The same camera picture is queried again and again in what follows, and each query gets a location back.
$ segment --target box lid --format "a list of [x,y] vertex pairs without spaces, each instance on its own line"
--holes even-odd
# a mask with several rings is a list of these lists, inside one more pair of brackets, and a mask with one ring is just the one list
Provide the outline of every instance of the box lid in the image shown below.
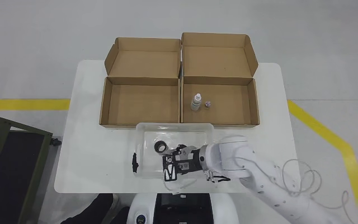
[[116,38],[105,67],[108,76],[178,78],[179,39]]
[[257,59],[246,34],[182,34],[184,76],[253,77]]

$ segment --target yellow floor line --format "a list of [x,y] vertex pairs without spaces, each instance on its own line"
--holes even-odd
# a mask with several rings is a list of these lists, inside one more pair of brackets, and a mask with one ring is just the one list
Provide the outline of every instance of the yellow floor line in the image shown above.
[[68,110],[70,99],[0,99],[0,110]]
[[354,155],[353,148],[345,142],[341,137],[334,134],[325,127],[321,122],[309,115],[302,108],[297,106],[291,100],[288,100],[289,111],[293,116],[307,125],[310,129],[320,135],[328,143],[336,147],[342,154],[343,161],[346,166],[349,180],[351,182],[352,191],[354,193],[355,202],[358,204],[358,164]]

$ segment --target floor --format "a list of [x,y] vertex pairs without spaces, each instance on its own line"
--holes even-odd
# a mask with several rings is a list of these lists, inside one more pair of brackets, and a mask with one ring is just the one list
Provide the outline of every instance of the floor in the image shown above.
[[[117,36],[179,38],[182,32],[245,33],[259,62],[281,66],[288,100],[348,142],[358,155],[358,2],[356,0],[16,0],[0,3],[0,99],[70,98],[78,62],[104,59]],[[0,116],[62,136],[66,111],[0,111]],[[357,206],[339,151],[295,116],[297,155],[323,178],[316,199],[340,204],[348,190],[348,213]],[[59,223],[81,211],[95,195],[53,189],[52,148],[39,198],[40,223]],[[130,203],[133,195],[122,195]],[[232,195],[241,223],[287,223],[270,208],[265,220],[245,216],[250,195]],[[334,211],[344,217],[342,210]]]

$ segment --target cardboard box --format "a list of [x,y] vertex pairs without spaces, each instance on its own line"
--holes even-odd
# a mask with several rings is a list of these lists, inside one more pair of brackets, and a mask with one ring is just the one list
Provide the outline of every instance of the cardboard box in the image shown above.
[[117,38],[105,60],[100,124],[180,122],[179,39]]
[[[182,34],[181,122],[213,125],[260,123],[253,75],[258,63],[245,34]],[[200,93],[198,111],[190,108]],[[205,102],[211,101],[206,108]]]

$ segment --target bottle cap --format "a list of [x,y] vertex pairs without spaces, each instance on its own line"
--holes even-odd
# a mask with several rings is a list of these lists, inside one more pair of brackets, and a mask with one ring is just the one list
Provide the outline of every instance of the bottle cap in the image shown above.
[[196,101],[200,101],[200,100],[201,100],[201,95],[200,95],[200,94],[196,94],[196,95],[195,95],[195,100],[196,100]]

